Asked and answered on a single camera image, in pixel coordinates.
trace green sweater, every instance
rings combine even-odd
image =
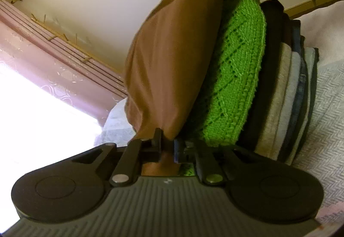
[[[235,144],[256,91],[265,32],[259,0],[224,0],[214,52],[184,137],[209,146]]]

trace green knit fabric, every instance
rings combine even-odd
[[[257,87],[265,32],[259,0],[224,0],[214,52],[184,137],[209,146],[235,144]]]

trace curtain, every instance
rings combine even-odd
[[[109,111],[127,96],[123,79],[60,38],[48,40],[53,36],[0,0],[0,63],[103,126]]]

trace brown fabric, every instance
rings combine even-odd
[[[136,34],[127,56],[126,114],[137,138],[182,129],[215,46],[223,0],[162,0]]]

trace patterned curtain fabric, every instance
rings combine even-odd
[[[123,79],[60,38],[48,41],[52,36],[0,0],[0,63],[104,125],[109,111],[127,96]]]

